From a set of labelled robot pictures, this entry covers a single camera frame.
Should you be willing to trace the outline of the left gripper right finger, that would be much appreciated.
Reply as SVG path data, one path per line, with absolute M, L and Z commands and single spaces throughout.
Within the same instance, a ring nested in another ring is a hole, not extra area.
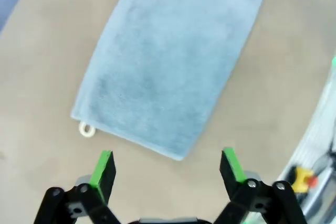
M 230 201 L 215 223 L 243 223 L 251 212 L 260 213 L 265 223 L 307 222 L 291 185 L 281 180 L 269 186 L 248 178 L 233 148 L 222 150 L 219 171 Z

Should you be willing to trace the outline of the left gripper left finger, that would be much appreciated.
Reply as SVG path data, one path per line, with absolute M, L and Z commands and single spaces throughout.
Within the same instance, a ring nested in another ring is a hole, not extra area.
M 76 223 L 80 217 L 89 217 L 92 223 L 119 223 L 108 207 L 115 176 L 113 153 L 103 151 L 89 179 L 69 191 L 46 190 L 34 223 Z

